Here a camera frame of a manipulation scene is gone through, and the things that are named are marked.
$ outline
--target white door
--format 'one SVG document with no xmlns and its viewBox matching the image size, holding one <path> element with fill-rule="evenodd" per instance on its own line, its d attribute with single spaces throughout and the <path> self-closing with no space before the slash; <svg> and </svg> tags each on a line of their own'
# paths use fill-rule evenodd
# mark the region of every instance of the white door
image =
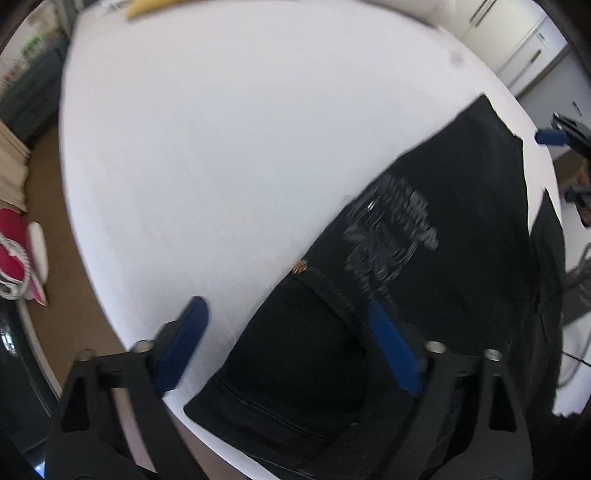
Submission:
<svg viewBox="0 0 591 480">
<path fill-rule="evenodd" d="M 533 0 L 492 0 L 472 20 L 462 41 L 497 72 L 544 18 Z"/>
</svg>

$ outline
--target cabinet door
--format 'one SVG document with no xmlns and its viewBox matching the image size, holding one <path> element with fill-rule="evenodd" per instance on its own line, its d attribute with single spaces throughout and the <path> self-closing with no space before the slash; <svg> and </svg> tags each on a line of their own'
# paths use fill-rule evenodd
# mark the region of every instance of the cabinet door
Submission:
<svg viewBox="0 0 591 480">
<path fill-rule="evenodd" d="M 470 30 L 470 19 L 480 13 L 486 4 L 493 0 L 456 0 L 456 10 L 452 18 L 442 25 L 454 37 L 461 40 Z"/>
<path fill-rule="evenodd" d="M 544 11 L 533 0 L 493 0 L 462 41 L 496 72 L 544 18 Z"/>
<path fill-rule="evenodd" d="M 549 18 L 544 19 L 521 48 L 497 72 L 514 95 L 519 95 L 566 47 L 567 43 Z"/>
</svg>

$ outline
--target blue gripper pad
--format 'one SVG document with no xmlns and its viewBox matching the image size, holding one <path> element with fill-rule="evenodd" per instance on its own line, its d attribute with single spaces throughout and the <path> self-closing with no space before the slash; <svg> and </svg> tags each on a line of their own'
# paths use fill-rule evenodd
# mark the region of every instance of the blue gripper pad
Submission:
<svg viewBox="0 0 591 480">
<path fill-rule="evenodd" d="M 562 130 L 544 129 L 535 134 L 535 141 L 540 145 L 555 145 L 562 147 L 569 144 L 569 136 Z"/>
<path fill-rule="evenodd" d="M 376 343 L 390 365 L 398 387 L 406 390 L 413 397 L 419 396 L 423 391 L 421 362 L 395 327 L 384 307 L 377 301 L 369 304 L 368 324 Z"/>
<path fill-rule="evenodd" d="M 154 390 L 161 395 L 177 388 L 205 333 L 209 322 L 207 302 L 201 297 L 195 297 L 178 318 L 178 322 L 180 326 L 160 355 L 155 368 Z"/>
</svg>

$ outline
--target yellow object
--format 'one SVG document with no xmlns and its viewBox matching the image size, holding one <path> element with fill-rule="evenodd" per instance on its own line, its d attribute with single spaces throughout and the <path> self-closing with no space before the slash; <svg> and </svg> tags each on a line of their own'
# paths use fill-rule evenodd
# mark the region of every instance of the yellow object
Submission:
<svg viewBox="0 0 591 480">
<path fill-rule="evenodd" d="M 138 17 L 140 15 L 149 14 L 154 10 L 170 7 L 172 5 L 186 2 L 187 0 L 132 0 L 127 7 L 127 18 Z"/>
</svg>

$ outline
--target black t-shirt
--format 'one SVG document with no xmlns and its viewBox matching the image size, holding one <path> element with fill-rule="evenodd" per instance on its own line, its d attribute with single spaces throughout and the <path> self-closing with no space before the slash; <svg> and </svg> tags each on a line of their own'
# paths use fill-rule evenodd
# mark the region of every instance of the black t-shirt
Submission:
<svg viewBox="0 0 591 480">
<path fill-rule="evenodd" d="M 378 301 L 409 344 L 503 354 L 543 468 L 563 284 L 548 192 L 530 234 L 522 141 L 481 96 L 338 214 L 185 411 L 280 478 L 379 478 L 420 396 L 372 344 Z M 429 468 L 453 448 L 464 386 L 455 398 Z"/>
</svg>

